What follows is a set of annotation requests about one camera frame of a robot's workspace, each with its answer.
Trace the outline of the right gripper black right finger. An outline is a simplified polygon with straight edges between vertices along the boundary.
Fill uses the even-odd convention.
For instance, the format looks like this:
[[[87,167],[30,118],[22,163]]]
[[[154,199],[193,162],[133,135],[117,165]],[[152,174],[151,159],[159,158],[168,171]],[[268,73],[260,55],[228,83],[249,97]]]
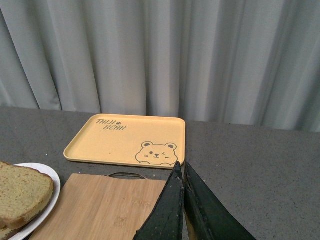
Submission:
[[[198,240],[254,240],[187,162],[184,166],[184,210]]]

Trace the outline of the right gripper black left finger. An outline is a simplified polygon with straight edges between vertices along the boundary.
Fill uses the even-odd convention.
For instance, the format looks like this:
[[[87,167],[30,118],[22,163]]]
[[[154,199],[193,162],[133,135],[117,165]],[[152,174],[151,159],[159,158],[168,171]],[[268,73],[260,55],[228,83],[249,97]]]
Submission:
[[[185,187],[180,163],[176,163],[147,220],[135,240],[181,240]]]

